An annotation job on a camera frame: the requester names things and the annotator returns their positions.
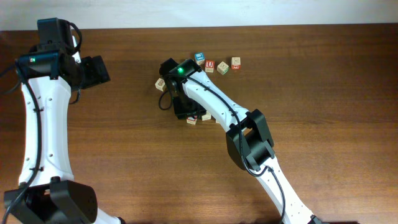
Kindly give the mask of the red letter I block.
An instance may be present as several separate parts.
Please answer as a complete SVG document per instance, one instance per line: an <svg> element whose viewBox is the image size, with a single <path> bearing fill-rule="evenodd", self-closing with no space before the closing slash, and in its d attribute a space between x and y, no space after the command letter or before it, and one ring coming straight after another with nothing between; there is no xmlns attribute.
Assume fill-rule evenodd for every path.
<svg viewBox="0 0 398 224"><path fill-rule="evenodd" d="M186 122L188 124L196 125L197 121L198 121L198 117L197 116L189 116L189 117L186 118Z"/></svg>

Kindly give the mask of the ice cream cone block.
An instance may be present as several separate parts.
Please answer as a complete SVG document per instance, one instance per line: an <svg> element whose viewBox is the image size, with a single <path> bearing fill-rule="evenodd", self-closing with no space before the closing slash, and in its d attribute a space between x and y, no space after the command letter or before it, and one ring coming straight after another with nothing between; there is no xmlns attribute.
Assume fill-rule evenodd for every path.
<svg viewBox="0 0 398 224"><path fill-rule="evenodd" d="M201 120L202 121L207 121L211 119L211 114L209 112L207 112L206 114L201 116Z"/></svg>

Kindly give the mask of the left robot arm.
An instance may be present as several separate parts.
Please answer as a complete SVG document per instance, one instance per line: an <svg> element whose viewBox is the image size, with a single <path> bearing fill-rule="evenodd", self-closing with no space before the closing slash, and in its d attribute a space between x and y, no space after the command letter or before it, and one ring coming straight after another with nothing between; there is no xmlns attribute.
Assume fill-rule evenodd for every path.
<svg viewBox="0 0 398 224"><path fill-rule="evenodd" d="M82 34L58 18L37 22L39 43L14 64L25 103L25 153L6 216L21 223L122 223L98 207L92 187L75 182L68 155L73 92L109 81L100 56L81 57Z"/></svg>

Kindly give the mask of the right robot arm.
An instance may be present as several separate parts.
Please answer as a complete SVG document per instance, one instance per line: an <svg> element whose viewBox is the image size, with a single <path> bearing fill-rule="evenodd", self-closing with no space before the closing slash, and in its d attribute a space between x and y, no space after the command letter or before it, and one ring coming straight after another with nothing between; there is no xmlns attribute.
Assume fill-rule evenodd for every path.
<svg viewBox="0 0 398 224"><path fill-rule="evenodd" d="M230 158L262 185L280 213L280 223L321 222L282 172L266 118L259 110L249 111L231 100L192 59L177 63L169 58L160 65L159 73L178 119L209 113L221 125Z"/></svg>

